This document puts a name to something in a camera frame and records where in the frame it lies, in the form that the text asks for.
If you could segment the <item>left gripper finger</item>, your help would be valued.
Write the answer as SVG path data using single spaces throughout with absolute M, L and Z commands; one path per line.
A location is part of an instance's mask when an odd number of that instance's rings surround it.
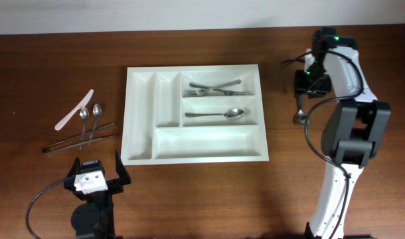
M 131 177 L 122 163 L 120 153 L 118 150 L 115 152 L 116 173 L 118 178 L 115 180 L 117 185 L 129 185 L 131 183 Z
M 77 158 L 75 158 L 73 165 L 72 165 L 70 171 L 68 172 L 66 178 L 67 179 L 73 178 L 79 173 L 80 173 L 80 159 L 77 157 Z

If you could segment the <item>steel spoon blue-tinted handle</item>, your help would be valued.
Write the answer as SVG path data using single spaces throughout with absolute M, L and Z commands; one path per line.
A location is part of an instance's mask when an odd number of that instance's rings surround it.
M 301 94 L 296 94 L 295 97 L 297 102 L 297 113 L 295 114 L 294 119 L 297 124 L 304 126 L 307 116 L 303 112 L 303 102 L 301 99 Z

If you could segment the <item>steel spoon sideways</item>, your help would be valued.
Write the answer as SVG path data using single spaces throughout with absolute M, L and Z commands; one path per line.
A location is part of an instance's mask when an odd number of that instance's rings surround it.
M 207 116 L 223 116 L 227 120 L 234 121 L 239 120 L 245 115 L 245 111 L 239 108 L 232 108 L 226 110 L 224 113 L 192 113 L 186 112 L 185 116 L 187 118 L 196 118 L 196 117 L 207 117 Z

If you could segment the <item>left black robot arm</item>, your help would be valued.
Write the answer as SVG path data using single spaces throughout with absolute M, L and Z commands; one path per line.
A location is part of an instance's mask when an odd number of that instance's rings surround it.
M 118 178 L 106 180 L 100 160 L 81 163 L 75 158 L 64 180 L 64 188 L 83 203 L 76 207 L 70 223 L 77 238 L 117 238 L 114 224 L 113 196 L 123 193 L 123 186 L 131 183 L 120 154 L 115 152 Z

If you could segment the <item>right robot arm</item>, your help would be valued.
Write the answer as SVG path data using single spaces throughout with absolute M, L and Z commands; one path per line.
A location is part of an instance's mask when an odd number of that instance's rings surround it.
M 305 238 L 344 238 L 344 221 L 356 181 L 378 153 L 391 117 L 391 107 L 372 93 L 359 64 L 353 37 L 340 37 L 331 27 L 314 32 L 312 47 L 296 58 L 304 63 L 296 70 L 297 106 L 302 95 L 321 98 L 308 113 L 298 110 L 295 121 L 305 130 L 313 112 L 323 104 L 336 104 L 315 154 L 326 162 L 317 209 L 306 224 Z M 323 97 L 334 92 L 332 98 Z

